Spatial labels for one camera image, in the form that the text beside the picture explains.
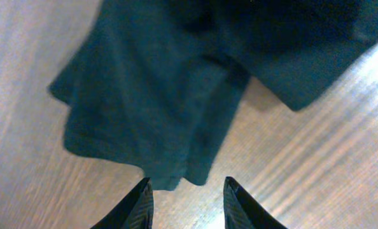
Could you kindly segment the black t-shirt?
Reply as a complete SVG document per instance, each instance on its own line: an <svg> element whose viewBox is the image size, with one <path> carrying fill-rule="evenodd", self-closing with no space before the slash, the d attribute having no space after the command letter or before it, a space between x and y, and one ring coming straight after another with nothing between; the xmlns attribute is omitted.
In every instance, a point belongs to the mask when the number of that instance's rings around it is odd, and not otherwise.
<svg viewBox="0 0 378 229"><path fill-rule="evenodd" d="M378 0L105 0L49 86L65 149L205 184L250 77L291 110L378 43Z"/></svg>

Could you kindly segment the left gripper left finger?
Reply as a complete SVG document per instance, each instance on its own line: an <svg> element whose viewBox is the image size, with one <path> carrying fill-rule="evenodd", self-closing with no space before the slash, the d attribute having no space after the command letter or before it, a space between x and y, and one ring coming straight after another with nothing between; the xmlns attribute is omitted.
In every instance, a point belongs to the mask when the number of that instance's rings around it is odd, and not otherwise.
<svg viewBox="0 0 378 229"><path fill-rule="evenodd" d="M145 177L91 229L152 229L153 189Z"/></svg>

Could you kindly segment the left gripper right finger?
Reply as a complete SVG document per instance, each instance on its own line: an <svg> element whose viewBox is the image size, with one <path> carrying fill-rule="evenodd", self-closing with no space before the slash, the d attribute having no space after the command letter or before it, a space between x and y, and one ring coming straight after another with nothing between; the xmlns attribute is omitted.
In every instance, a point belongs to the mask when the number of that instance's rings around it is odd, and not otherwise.
<svg viewBox="0 0 378 229"><path fill-rule="evenodd" d="M286 229L233 177L225 178L223 208L225 229Z"/></svg>

